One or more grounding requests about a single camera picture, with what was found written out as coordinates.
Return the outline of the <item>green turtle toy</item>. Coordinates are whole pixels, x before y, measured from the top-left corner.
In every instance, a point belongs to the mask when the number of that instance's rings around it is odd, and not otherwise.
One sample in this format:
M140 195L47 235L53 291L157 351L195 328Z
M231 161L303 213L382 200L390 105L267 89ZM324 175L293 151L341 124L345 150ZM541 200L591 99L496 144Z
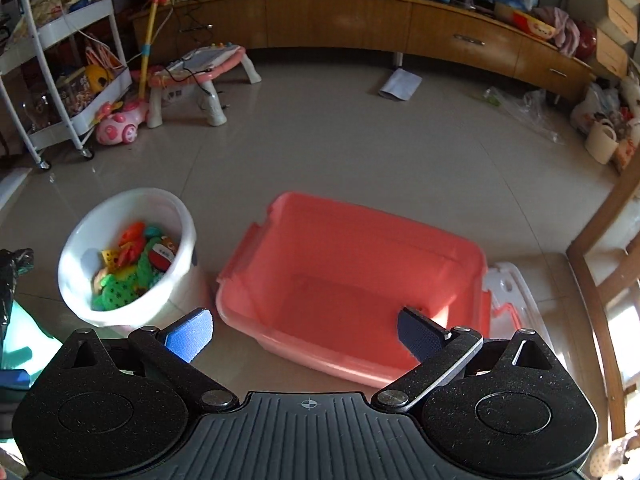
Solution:
M111 274L102 270L93 278L92 291L93 310L114 311L126 307L139 298L137 274Z

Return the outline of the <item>pink storage box lid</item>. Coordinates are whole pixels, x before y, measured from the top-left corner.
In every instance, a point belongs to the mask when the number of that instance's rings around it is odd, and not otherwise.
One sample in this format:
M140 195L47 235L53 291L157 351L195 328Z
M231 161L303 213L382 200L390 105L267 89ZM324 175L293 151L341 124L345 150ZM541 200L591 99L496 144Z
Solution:
M517 266L496 263L488 269L483 285L490 293L490 339L510 339L521 328L531 328L553 348L544 319Z

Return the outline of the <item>white plastic bucket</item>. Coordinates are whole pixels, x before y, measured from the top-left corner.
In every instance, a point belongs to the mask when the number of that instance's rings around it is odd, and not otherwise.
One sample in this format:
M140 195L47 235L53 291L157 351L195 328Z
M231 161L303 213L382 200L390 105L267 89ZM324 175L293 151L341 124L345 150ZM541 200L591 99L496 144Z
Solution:
M58 289L81 320L127 335L164 327L213 293L198 266L188 208L160 188L119 193L90 211L58 260Z

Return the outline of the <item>orange crab toy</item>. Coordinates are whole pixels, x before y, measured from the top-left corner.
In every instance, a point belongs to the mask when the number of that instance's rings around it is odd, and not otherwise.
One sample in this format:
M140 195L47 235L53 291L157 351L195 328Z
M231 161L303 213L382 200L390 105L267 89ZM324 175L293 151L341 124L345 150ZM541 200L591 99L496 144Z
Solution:
M117 267L119 269L132 266L140 258L146 244L144 230L145 223L137 221L122 232L118 241Z

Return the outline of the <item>pink plastic storage box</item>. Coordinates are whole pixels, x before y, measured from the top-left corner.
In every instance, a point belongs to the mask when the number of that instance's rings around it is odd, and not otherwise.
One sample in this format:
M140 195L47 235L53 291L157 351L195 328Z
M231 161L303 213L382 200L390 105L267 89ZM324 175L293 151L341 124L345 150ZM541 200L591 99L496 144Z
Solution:
M489 334L484 252L450 232L303 193L279 195L218 276L216 307L265 350L383 387L416 365L397 336L412 307Z

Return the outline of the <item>black plastic bag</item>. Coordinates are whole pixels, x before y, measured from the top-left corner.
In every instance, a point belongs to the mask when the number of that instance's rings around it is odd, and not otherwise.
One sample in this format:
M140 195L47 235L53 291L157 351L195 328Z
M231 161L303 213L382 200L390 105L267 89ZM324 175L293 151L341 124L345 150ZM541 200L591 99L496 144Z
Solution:
M34 251L23 248L10 252L0 250L1 340L6 338L11 321L17 279L34 267Z

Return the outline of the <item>pink toy car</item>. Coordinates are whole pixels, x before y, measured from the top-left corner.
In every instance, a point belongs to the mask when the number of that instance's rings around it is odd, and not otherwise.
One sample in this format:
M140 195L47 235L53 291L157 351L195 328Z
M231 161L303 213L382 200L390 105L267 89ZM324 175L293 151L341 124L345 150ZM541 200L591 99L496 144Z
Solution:
M134 143L148 113L149 103L143 100L103 104L94 116L96 142L104 146Z

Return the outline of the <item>clear plastic bag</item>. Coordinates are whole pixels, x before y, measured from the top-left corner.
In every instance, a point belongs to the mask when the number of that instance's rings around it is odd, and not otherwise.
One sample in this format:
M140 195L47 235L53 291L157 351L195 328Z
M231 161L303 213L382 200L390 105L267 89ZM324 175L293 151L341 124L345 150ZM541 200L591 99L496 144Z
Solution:
M489 87L483 93L483 100L510 116L537 136L554 144L563 145L564 139L553 129L547 112L544 89L525 92L522 96L512 96L496 87Z

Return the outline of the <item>beige small basket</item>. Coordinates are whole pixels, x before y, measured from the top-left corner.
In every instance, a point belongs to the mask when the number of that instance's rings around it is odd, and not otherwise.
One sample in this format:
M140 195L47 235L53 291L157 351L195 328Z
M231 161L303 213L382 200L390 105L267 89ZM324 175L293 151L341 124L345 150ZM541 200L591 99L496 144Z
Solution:
M607 165L618 148L618 141L613 125L607 119L594 122L590 128L585 149L599 164Z

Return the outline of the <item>white paper on floor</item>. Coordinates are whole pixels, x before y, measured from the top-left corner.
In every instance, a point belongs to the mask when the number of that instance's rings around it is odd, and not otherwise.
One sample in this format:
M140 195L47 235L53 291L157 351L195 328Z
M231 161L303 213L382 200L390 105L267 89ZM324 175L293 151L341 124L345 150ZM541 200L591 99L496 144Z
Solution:
M390 78L378 90L378 94L385 99L409 101L420 87L420 84L422 84L422 81L422 77L407 72L403 68L398 68L394 70Z

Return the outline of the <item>pink kids drawing table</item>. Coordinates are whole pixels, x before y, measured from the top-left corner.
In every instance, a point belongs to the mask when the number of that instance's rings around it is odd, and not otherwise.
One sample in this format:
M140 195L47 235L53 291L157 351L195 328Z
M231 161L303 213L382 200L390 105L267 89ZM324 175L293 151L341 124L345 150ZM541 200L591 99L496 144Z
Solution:
M201 93L201 110L208 124L212 127L223 126L227 116L222 109L215 80L238 66L242 67L250 84L262 81L245 48L237 44L214 44L198 48L167 67L153 68L146 83L150 89L146 125L149 128L163 125L163 99L183 87L194 87Z

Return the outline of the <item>white rolling cart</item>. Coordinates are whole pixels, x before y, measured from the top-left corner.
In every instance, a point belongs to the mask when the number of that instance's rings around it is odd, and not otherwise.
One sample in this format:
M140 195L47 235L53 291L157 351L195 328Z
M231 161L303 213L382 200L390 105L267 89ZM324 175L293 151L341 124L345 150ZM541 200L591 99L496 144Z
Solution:
M1 113L32 163L68 144L93 159L89 140L132 79L114 0L15 0L1 47Z

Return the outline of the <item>wooden tv cabinet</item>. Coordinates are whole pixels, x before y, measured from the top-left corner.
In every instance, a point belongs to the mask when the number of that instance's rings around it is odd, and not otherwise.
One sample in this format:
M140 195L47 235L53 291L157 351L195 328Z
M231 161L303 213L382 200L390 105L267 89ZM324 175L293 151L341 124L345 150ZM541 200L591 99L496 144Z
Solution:
M186 0L157 12L155 64L206 44L346 48L434 58L584 97L591 68L493 18L426 0Z

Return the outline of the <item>yellow toy microphone stand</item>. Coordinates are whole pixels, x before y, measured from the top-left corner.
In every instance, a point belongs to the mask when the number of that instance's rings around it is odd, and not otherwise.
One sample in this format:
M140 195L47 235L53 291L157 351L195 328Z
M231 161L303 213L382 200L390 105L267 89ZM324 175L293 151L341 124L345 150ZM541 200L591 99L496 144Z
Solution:
M148 24L146 25L144 43L141 48L141 67L140 67L140 77L139 77L139 85L138 85L139 101L145 100L146 81L148 80L149 58L151 55L151 48L152 48L153 35L154 35L154 24L155 24L157 9L160 6L164 6L166 3L168 3L168 0L151 0L151 9L149 13Z

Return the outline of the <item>red bear keychain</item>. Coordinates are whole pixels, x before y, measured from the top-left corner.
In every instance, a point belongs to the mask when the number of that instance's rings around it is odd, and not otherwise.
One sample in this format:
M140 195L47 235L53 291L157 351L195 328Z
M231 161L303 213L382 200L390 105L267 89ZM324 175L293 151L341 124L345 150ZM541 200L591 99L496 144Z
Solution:
M149 241L149 262L160 272L166 272L171 267L177 252L176 244L168 236L155 237Z

